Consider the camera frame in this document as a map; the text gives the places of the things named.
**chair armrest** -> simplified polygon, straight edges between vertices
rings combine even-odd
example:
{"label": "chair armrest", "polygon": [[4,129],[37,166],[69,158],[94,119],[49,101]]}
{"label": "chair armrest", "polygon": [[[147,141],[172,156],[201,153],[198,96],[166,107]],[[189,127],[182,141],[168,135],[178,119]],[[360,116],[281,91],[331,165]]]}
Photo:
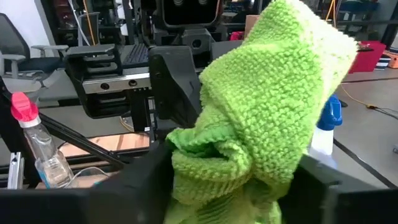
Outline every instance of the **chair armrest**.
{"label": "chair armrest", "polygon": [[31,47],[40,50],[40,57],[45,57],[45,50],[58,50],[58,52],[61,53],[61,57],[63,57],[66,50],[69,48],[67,45],[33,45]]}
{"label": "chair armrest", "polygon": [[10,55],[10,54],[4,54],[1,56],[3,59],[6,60],[12,60],[12,61],[16,61],[16,62],[20,62],[22,60],[25,59],[25,56],[23,55]]}

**screw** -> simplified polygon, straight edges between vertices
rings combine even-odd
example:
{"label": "screw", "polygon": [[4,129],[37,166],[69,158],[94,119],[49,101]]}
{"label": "screw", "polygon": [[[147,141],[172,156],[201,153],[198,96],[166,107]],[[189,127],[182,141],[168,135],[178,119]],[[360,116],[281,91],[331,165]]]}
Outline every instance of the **screw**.
{"label": "screw", "polygon": [[137,82],[135,80],[130,80],[129,81],[129,86],[136,86]]}
{"label": "screw", "polygon": [[109,84],[107,84],[107,83],[102,83],[102,84],[101,84],[101,89],[103,89],[103,90],[108,90],[108,89],[109,89]]}

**gray office chair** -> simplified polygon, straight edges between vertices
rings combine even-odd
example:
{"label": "gray office chair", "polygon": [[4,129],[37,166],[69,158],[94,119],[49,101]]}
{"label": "gray office chair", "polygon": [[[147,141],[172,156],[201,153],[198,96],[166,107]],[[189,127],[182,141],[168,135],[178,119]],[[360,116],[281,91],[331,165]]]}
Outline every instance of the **gray office chair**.
{"label": "gray office chair", "polygon": [[[100,44],[100,37],[99,37],[100,31],[99,31],[99,21],[98,21],[99,14],[100,14],[99,12],[91,12],[88,14],[88,16],[90,17],[91,28],[93,29],[95,44]],[[80,15],[78,20],[81,29],[87,38],[88,43],[90,45],[94,45],[93,38],[91,37],[90,33],[90,27],[88,26],[87,14]],[[78,45],[87,46],[87,43],[85,42],[83,34],[81,32],[78,32]]]}
{"label": "gray office chair", "polygon": [[46,46],[35,45],[33,49],[40,51],[40,58],[31,58],[30,49],[21,34],[14,27],[9,18],[0,13],[0,50],[4,59],[4,73],[12,74],[14,79],[34,79],[27,74],[39,73],[40,79],[46,79],[56,69],[63,68],[62,58],[45,57],[45,50],[58,50],[61,56],[68,48],[67,45]]}

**plastic water bottle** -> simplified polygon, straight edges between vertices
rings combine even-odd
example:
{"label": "plastic water bottle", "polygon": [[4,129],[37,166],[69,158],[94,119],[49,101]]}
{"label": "plastic water bottle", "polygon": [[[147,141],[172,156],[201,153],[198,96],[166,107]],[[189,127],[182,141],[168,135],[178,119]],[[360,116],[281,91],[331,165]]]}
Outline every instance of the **plastic water bottle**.
{"label": "plastic water bottle", "polygon": [[336,95],[332,95],[323,107],[308,153],[313,158],[335,169],[337,165],[331,156],[333,152],[333,133],[335,126],[341,124],[343,124],[341,103]]}
{"label": "plastic water bottle", "polygon": [[35,166],[46,188],[62,188],[73,178],[73,172],[61,151],[55,146],[45,126],[41,124],[39,110],[21,92],[13,93],[11,113],[24,130],[24,135],[36,159]]}

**blue spray nozzle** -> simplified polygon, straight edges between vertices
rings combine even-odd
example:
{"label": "blue spray nozzle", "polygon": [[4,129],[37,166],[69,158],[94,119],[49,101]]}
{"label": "blue spray nozzle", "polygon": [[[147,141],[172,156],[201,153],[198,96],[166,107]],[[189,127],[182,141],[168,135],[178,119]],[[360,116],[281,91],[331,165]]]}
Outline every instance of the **blue spray nozzle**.
{"label": "blue spray nozzle", "polygon": [[343,117],[341,115],[341,103],[336,95],[332,95],[323,107],[322,114],[318,121],[317,127],[330,131],[343,124]]}

